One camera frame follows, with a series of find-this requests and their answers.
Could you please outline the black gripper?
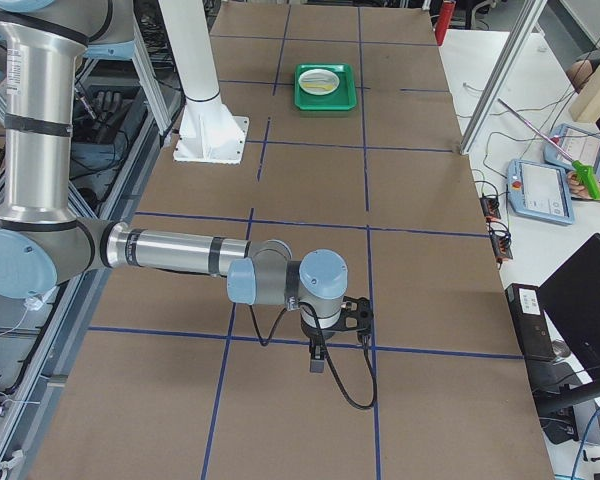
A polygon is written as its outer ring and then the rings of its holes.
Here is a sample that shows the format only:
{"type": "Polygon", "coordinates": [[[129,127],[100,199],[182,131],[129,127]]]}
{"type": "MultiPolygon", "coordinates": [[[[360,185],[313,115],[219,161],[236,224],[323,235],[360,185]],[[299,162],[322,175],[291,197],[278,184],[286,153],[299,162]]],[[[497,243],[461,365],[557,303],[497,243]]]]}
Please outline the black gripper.
{"type": "Polygon", "coordinates": [[[309,340],[309,371],[311,373],[324,372],[326,363],[324,345],[326,344],[327,340],[331,339],[336,334],[336,332],[332,331],[331,329],[322,328],[321,333],[319,333],[317,327],[310,325],[305,320],[301,320],[300,325],[302,332],[309,340]]]}

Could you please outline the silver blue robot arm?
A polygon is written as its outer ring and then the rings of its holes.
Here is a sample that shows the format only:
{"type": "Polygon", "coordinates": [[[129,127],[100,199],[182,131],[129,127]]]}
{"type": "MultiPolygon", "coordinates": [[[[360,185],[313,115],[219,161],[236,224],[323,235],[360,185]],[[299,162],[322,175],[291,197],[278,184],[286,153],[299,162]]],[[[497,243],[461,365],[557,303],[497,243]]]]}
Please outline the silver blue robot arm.
{"type": "Polygon", "coordinates": [[[77,61],[91,46],[132,51],[134,23],[129,1],[0,1],[8,47],[0,295],[27,298],[121,265],[223,277],[234,303],[299,310],[310,368],[322,371],[331,365],[327,339],[346,326],[339,254],[319,249],[294,261],[278,240],[133,229],[70,211],[77,61]]]}

